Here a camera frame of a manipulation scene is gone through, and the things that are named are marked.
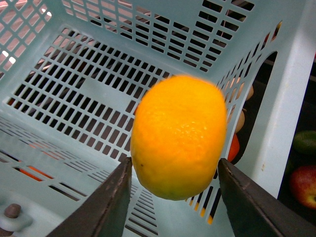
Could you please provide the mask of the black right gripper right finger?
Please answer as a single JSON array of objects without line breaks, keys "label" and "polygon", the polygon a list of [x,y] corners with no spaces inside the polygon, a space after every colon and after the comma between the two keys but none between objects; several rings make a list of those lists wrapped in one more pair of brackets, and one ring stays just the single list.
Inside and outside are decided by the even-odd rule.
[{"label": "black right gripper right finger", "polygon": [[236,237],[314,237],[316,228],[222,158],[222,199]]}]

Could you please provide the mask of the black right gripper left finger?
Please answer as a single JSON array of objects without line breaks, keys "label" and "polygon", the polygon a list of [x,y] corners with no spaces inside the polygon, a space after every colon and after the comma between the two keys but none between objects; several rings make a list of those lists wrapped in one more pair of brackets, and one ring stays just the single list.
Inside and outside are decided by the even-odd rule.
[{"label": "black right gripper left finger", "polygon": [[122,236],[131,195],[132,161],[126,158],[49,237]]}]

